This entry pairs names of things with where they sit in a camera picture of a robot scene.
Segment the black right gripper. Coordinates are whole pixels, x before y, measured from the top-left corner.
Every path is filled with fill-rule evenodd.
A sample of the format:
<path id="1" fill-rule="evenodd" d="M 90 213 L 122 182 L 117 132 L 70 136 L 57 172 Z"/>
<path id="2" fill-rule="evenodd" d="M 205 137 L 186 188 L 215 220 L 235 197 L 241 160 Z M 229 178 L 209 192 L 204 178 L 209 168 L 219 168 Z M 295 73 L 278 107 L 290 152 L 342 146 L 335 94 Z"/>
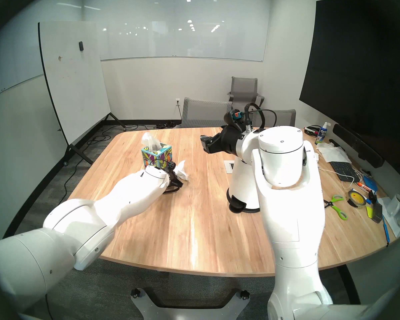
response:
<path id="1" fill-rule="evenodd" d="M 206 136 L 201 135 L 200 141 L 203 144 L 203 150 L 207 154 L 226 152 L 236 154 L 236 145 L 242 134 L 246 131 L 244 124 L 239 125 L 240 129 L 232 125 L 222 125 L 220 135 Z"/>

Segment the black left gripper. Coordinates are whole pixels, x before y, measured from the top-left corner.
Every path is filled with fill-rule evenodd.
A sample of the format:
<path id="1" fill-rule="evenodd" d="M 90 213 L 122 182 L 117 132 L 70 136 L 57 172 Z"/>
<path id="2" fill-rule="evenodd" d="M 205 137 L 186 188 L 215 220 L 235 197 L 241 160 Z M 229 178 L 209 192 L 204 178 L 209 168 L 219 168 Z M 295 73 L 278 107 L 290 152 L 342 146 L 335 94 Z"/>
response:
<path id="1" fill-rule="evenodd" d="M 166 173 L 169 175 L 170 182 L 163 194 L 171 194 L 177 192 L 182 186 L 181 182 L 173 170 L 168 170 Z"/>

